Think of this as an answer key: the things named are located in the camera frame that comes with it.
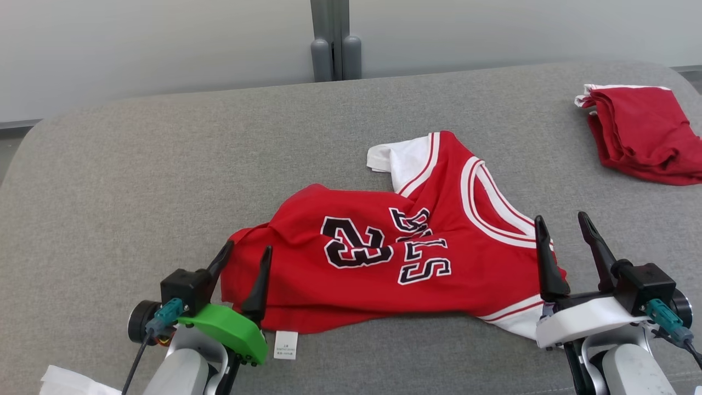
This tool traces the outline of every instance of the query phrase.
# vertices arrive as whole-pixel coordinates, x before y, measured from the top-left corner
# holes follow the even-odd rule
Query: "care label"
[[[298,333],[278,330],[275,332],[275,359],[295,359],[298,349]]]

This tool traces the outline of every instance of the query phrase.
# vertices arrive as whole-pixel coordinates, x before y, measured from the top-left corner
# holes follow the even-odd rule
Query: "gray cushioned surface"
[[[310,183],[390,190],[372,145],[452,130],[528,216],[545,216],[575,292],[595,267],[576,212],[619,257],[654,261],[702,306],[702,187],[600,166],[573,104],[583,83],[673,89],[696,130],[700,96],[646,63],[565,63],[119,101],[45,120],[0,187],[0,382],[36,394],[47,365],[121,388],[138,346],[131,309],[173,269],[207,265],[235,230],[267,221]],[[693,330],[702,336],[702,326]],[[269,343],[273,336],[268,335]],[[680,393],[702,380],[663,341]],[[137,372],[145,387],[165,349]],[[561,351],[460,314],[403,316],[300,337],[296,361],[245,367],[249,394],[571,394]]]

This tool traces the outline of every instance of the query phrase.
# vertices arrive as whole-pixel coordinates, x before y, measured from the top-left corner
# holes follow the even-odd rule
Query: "folded red cloth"
[[[586,84],[575,104],[597,106],[588,123],[603,166],[670,185],[702,183],[702,141],[670,89]]]

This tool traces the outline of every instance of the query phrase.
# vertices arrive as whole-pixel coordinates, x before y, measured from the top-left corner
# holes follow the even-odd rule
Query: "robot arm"
[[[549,248],[541,216],[535,220],[544,313],[539,347],[563,347],[578,395],[674,394],[649,347],[653,333],[691,352],[692,309],[675,281],[655,264],[616,260],[585,212],[578,213],[600,277],[598,291],[570,294]],[[590,355],[593,347],[611,346]]]
[[[229,394],[240,365],[262,365],[268,345],[260,331],[265,317],[272,247],[260,261],[259,274],[241,314],[210,303],[215,285],[229,261],[234,243],[227,242],[207,269],[178,269],[161,281],[161,302],[142,301],[129,318],[129,338],[142,347],[122,394],[147,345],[168,346],[164,362],[145,395]]]

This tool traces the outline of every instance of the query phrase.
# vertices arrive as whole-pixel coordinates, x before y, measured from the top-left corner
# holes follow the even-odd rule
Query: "white trim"
[[[495,318],[499,318],[501,316],[506,316],[509,313],[511,313],[512,311],[523,309],[524,307],[527,307],[527,306],[530,306],[532,304],[539,303],[539,302],[543,302],[543,300],[541,300],[541,296],[534,295],[532,297],[528,297],[528,298],[522,300],[521,302],[517,302],[511,306],[507,306],[504,309],[497,311],[495,313],[492,313],[488,316],[482,316],[482,317],[477,317],[477,318],[480,318],[481,320],[487,320],[487,321],[494,320]]]
[[[490,199],[490,203],[492,203],[492,206],[495,208],[495,211],[497,211],[497,214],[499,214],[499,216],[502,217],[502,219],[507,221],[508,224],[519,229],[522,232],[522,234],[507,232],[490,226],[490,224],[488,224],[482,218],[480,218],[480,215],[477,212],[477,207],[475,210],[476,217],[480,221],[483,221],[486,226],[492,228],[493,230],[499,233],[512,236],[514,238],[535,240],[536,232],[534,230],[534,222],[530,219],[527,219],[523,214],[519,213],[514,207],[512,207],[512,205],[509,204],[507,199],[505,199],[504,195],[502,195],[502,193],[500,193],[500,190],[497,189],[497,185],[490,176],[490,173],[488,173],[487,169],[485,168],[485,163],[478,165],[475,170],[475,173],[480,182],[482,183],[483,187],[485,188],[485,192],[487,192],[488,198]],[[475,200],[473,193],[471,193],[470,197],[471,199]]]
[[[615,88],[631,88],[631,89],[638,89],[638,88],[657,88],[657,89],[663,89],[664,91],[669,91],[670,88],[666,88],[664,86],[646,86],[646,85],[596,85],[596,84],[584,84],[585,87],[585,92],[582,95],[577,95],[575,97],[575,105],[578,107],[583,107],[585,105],[585,100],[587,98],[590,98],[590,93],[592,93],[593,90],[600,90],[600,89],[615,89]]]
[[[475,225],[479,230],[499,242],[514,245],[516,247],[536,249],[535,235],[530,235],[527,237],[526,235],[520,235],[519,233],[504,231],[503,229],[498,229],[488,224],[485,220],[479,217],[473,191],[475,188],[475,169],[483,164],[484,162],[478,157],[471,157],[468,159],[468,161],[466,161],[465,165],[463,166],[463,171],[461,172],[461,200],[466,217],[468,220],[473,222],[473,225]],[[495,202],[491,200],[491,203],[493,204],[493,207],[495,207]],[[551,241],[550,249],[553,251],[553,241]]]
[[[410,196],[410,194],[412,194],[412,192],[414,192],[415,189],[417,189],[420,185],[427,181],[429,179],[429,176],[431,176],[432,171],[434,170],[434,167],[436,166],[437,160],[439,158],[440,133],[441,132],[435,132],[429,134],[430,147],[432,148],[428,158],[429,165],[422,169],[421,173],[415,176],[413,179],[411,179],[408,184],[402,186],[399,189],[401,191],[401,196],[407,198],[408,196]]]
[[[519,313],[506,316],[501,320],[488,323],[516,335],[526,337],[527,339],[536,340],[536,326],[542,314],[543,305],[539,304],[530,309],[525,309]]]

